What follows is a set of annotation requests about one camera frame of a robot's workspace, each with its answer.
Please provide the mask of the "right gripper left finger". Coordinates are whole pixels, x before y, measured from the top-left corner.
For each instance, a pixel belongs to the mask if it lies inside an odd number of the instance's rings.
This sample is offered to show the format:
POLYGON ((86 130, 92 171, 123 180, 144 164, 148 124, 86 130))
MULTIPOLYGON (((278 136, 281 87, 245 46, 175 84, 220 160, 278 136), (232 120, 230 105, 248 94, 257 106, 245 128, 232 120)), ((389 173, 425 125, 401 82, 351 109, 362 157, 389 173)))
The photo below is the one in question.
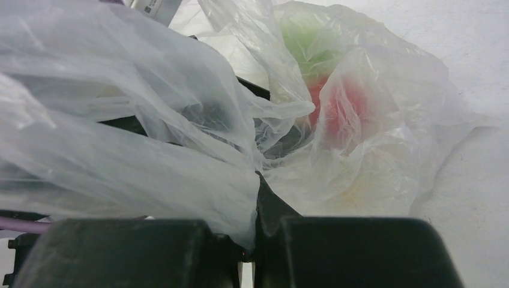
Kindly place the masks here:
POLYGON ((14 287, 239 287, 236 250, 202 220, 65 220, 36 241, 14 287))

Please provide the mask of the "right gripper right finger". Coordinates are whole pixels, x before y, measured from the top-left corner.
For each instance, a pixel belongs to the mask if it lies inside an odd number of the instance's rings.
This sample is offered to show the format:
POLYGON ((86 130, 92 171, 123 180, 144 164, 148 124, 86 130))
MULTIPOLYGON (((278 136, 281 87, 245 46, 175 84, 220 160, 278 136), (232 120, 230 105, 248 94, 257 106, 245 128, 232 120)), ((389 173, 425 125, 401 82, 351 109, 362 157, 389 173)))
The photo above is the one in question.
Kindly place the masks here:
POLYGON ((394 217, 305 217, 260 180, 255 287, 462 287, 438 232, 394 217))

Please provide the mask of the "clear plastic bag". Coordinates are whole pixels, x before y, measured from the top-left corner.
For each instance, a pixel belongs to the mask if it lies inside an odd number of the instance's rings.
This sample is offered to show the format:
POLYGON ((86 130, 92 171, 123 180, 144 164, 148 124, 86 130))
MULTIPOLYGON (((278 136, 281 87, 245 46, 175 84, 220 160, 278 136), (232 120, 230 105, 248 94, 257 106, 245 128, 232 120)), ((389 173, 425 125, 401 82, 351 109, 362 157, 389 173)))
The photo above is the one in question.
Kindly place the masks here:
POLYGON ((406 216, 477 125, 432 54, 342 5, 200 1, 202 41, 118 4, 1 2, 1 208, 201 218, 251 248, 259 175, 306 215, 406 216), (315 110, 282 20, 338 33, 315 110), (327 136, 333 84, 369 118, 327 136))

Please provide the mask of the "red fake fruit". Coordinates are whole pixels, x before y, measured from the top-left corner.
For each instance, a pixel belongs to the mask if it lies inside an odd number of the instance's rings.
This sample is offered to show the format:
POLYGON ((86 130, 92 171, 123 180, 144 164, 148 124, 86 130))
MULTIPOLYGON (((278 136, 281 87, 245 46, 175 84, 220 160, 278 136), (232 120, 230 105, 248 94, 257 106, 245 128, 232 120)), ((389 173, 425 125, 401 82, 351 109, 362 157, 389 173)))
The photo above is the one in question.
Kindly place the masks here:
MULTIPOLYGON (((328 77, 324 76, 307 85, 312 103, 315 105, 315 110, 309 114, 312 127, 315 127, 319 120, 321 111, 320 92, 327 80, 328 77)), ((361 125, 368 121, 369 109, 365 90, 354 80, 343 78, 340 83, 334 83, 325 103, 325 134, 327 136, 346 135, 346 127, 354 123, 353 117, 347 115, 350 111, 353 111, 359 118, 361 125)))

